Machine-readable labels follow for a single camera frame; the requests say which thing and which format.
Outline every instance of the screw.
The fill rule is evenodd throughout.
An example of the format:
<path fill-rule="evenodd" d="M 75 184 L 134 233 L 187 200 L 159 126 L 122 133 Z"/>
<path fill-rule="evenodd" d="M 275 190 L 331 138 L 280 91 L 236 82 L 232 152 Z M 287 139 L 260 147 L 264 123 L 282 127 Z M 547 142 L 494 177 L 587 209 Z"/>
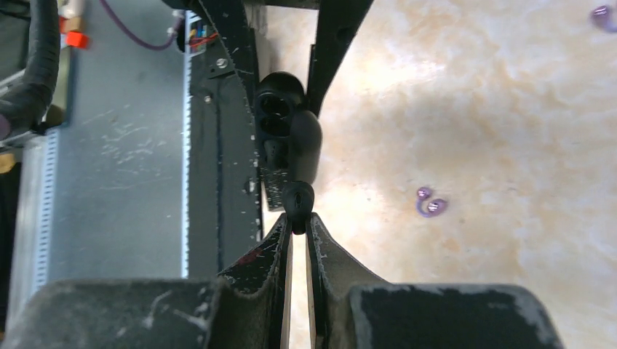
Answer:
<path fill-rule="evenodd" d="M 220 69 L 227 68 L 227 60 L 225 58 L 219 58 L 216 60 L 216 66 Z"/>

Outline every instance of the marble floor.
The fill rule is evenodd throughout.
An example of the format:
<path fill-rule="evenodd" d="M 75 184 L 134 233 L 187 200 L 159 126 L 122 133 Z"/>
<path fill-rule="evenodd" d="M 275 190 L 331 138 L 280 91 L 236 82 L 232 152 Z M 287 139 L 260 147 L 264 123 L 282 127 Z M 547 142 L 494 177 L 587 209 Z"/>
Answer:
<path fill-rule="evenodd" d="M 617 34 L 589 24 L 601 4 L 375 0 L 322 110 L 315 211 L 334 237 L 392 282 L 523 285 L 568 348 L 617 348 Z M 306 81 L 316 13 L 268 16 L 277 68 Z M 442 216 L 416 214 L 422 185 Z M 291 348 L 308 348 L 294 253 Z"/>

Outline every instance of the purple cable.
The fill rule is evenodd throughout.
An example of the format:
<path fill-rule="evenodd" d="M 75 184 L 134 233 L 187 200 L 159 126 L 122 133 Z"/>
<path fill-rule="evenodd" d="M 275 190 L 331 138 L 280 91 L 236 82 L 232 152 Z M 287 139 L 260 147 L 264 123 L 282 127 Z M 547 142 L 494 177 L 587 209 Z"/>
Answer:
<path fill-rule="evenodd" d="M 178 20 L 173 26 L 173 33 L 167 39 L 167 42 L 165 42 L 163 45 L 153 45 L 153 44 L 149 44 L 145 42 L 142 39 L 139 39 L 129 28 L 127 28 L 124 25 L 124 23 L 120 20 L 120 18 L 118 18 L 114 10 L 109 6 L 109 3 L 107 2 L 107 0 L 100 0 L 100 4 L 103 5 L 103 8 L 107 12 L 111 20 L 114 23 L 116 23 L 118 28 L 120 28 L 120 30 L 129 37 L 129 39 L 133 40 L 137 45 L 145 49 L 150 49 L 152 51 L 162 51 L 168 48 L 169 46 L 171 46 L 175 39 L 175 36 L 178 34 L 178 29 L 180 28 L 180 25 L 182 24 L 182 21 L 183 21 L 182 18 L 178 18 Z"/>
<path fill-rule="evenodd" d="M 617 33 L 617 25 L 610 19 L 612 10 L 609 6 L 604 5 L 594 9 L 590 15 L 592 22 L 598 28 L 607 33 Z"/>
<path fill-rule="evenodd" d="M 431 218 L 442 214 L 447 208 L 447 201 L 442 198 L 436 198 L 429 202 L 426 211 L 422 208 L 422 204 L 433 195 L 433 190 L 428 187 L 419 188 L 416 192 L 418 201 L 415 203 L 415 209 L 425 218 Z"/>

